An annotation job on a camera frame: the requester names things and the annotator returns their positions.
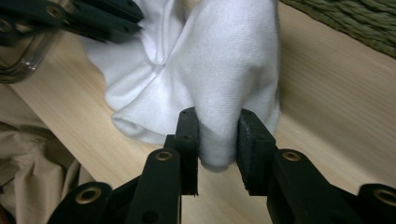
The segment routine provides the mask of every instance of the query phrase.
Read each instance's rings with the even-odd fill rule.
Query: screw hole
[[[288,161],[299,161],[301,159],[297,153],[291,151],[284,152],[282,156]]]
[[[162,151],[162,152],[157,153],[155,155],[155,158],[158,161],[168,161],[172,158],[172,153],[167,152],[167,151]]]
[[[47,6],[47,12],[51,15],[51,17],[59,19],[62,17],[62,12],[59,8],[55,6]]]
[[[374,196],[381,201],[390,206],[396,206],[396,194],[387,189],[375,189]]]
[[[98,199],[101,194],[102,191],[98,187],[86,188],[76,196],[76,203],[79,204],[92,203],[96,201],[96,199]]]

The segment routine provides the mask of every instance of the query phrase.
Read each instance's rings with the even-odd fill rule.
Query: beige cloth
[[[89,181],[32,109],[0,85],[0,203],[17,223],[47,223],[67,192]]]

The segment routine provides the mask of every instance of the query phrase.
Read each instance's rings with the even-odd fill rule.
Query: wooden surface
[[[396,187],[396,63],[346,35],[279,6],[282,116],[279,147],[305,153],[333,184]],[[111,123],[102,74],[78,38],[64,35],[35,74],[11,86],[98,181],[140,175],[152,149]],[[270,223],[263,197],[248,197],[235,165],[199,168],[200,196],[183,198],[184,223]]]

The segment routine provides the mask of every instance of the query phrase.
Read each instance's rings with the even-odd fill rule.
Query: white towel
[[[184,18],[181,0],[134,0],[142,30],[121,45],[84,40],[106,79],[114,124],[162,144],[178,113],[195,106],[200,159],[226,167],[235,157],[241,108],[273,132],[279,105],[276,0],[202,0]]]

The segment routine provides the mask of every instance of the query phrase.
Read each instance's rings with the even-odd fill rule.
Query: black plastic part
[[[103,40],[121,42],[127,38],[128,34],[134,34],[140,30],[140,26],[136,23],[114,16],[85,2],[74,1],[73,5],[75,10],[69,16],[69,20],[72,22],[69,25],[72,28],[70,31],[76,30],[80,35],[90,35],[86,34],[86,31],[78,29],[78,26],[85,25],[107,34],[107,36],[95,36],[96,39],[104,38]]]
[[[363,185],[357,204],[366,223],[396,223],[396,189],[381,184]]]
[[[138,23],[143,19],[139,6],[132,0],[79,0],[107,13]]]
[[[7,17],[0,21],[0,26],[7,26],[5,32],[0,29],[0,45],[12,46],[25,37],[49,29],[63,29],[99,41],[120,43],[140,30],[137,23],[144,18],[132,0],[75,0],[71,4],[74,8],[66,11],[51,1],[0,0],[0,17]],[[15,24],[29,29],[20,31]]]
[[[266,196],[276,140],[251,111],[242,110],[238,120],[236,162],[249,195]]]
[[[180,223],[180,156],[171,148],[148,155],[125,223]]]
[[[124,223],[131,201],[134,199],[139,179],[140,176],[113,190],[112,197],[108,203],[111,224]]]
[[[198,195],[198,144],[198,118],[191,107],[180,112],[176,134],[169,134],[164,144],[180,154],[182,195]]]
[[[293,223],[363,223],[304,154],[278,150],[273,172],[294,215]]]
[[[73,189],[53,212],[49,224],[108,223],[108,201],[112,188],[105,183],[91,182]]]
[[[267,196],[267,209],[274,224],[292,224],[294,215],[288,201],[283,194],[282,188],[277,184],[274,177],[270,179]]]

